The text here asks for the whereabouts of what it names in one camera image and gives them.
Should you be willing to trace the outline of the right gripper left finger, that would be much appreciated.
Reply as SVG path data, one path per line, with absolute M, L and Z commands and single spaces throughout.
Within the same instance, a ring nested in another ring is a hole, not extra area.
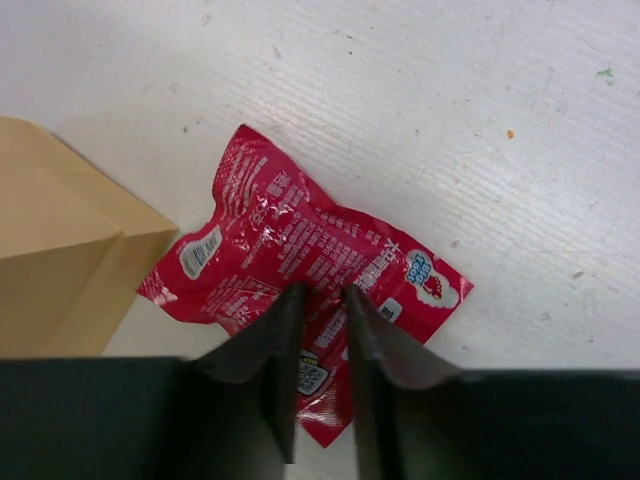
M 293 283 L 251 325 L 194 361 L 219 384 L 258 383 L 260 418 L 284 461 L 294 461 L 299 358 L 306 285 Z

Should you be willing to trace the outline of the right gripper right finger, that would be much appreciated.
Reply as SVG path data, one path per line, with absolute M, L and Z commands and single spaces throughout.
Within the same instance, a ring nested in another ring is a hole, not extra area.
M 359 287 L 346 287 L 342 301 L 359 477 L 438 478 L 428 393 L 460 369 L 387 320 Z

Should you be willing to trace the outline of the red snack packet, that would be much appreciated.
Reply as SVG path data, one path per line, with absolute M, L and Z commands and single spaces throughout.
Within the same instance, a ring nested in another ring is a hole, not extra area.
M 338 204 L 249 126 L 231 137 L 212 196 L 211 219 L 169 249 L 138 293 L 177 321 L 235 335 L 289 284 L 306 284 L 297 418 L 322 446 L 352 419 L 344 287 L 358 286 L 384 318 L 422 342 L 472 291 L 409 234 Z

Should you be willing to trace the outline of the brown paper bag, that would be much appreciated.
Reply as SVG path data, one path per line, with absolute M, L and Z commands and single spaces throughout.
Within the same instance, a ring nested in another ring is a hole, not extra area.
M 176 233 L 49 131 L 2 117 L 2 357 L 101 354 Z

